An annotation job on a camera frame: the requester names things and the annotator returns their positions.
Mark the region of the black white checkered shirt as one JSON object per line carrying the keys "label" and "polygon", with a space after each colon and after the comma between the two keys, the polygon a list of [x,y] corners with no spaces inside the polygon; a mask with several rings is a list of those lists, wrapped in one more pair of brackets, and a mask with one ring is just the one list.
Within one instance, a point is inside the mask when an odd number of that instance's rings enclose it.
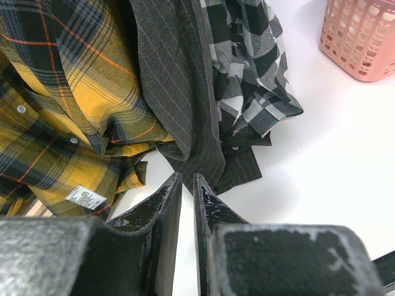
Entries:
{"label": "black white checkered shirt", "polygon": [[303,113],[291,94],[283,29],[265,1],[201,1],[223,141],[252,130],[266,136]]}

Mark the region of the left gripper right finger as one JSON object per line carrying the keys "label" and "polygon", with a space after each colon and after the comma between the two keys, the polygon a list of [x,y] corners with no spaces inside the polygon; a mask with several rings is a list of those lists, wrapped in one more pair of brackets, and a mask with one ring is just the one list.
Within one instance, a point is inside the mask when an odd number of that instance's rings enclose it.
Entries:
{"label": "left gripper right finger", "polygon": [[200,295],[383,295],[360,238],[322,224],[252,224],[193,181]]}

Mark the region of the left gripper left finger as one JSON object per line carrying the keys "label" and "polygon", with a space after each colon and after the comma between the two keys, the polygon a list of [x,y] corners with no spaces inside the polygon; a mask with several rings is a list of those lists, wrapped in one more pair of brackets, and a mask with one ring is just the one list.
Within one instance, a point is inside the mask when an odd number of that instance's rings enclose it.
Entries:
{"label": "left gripper left finger", "polygon": [[182,177],[124,214],[3,218],[2,295],[171,295]]}

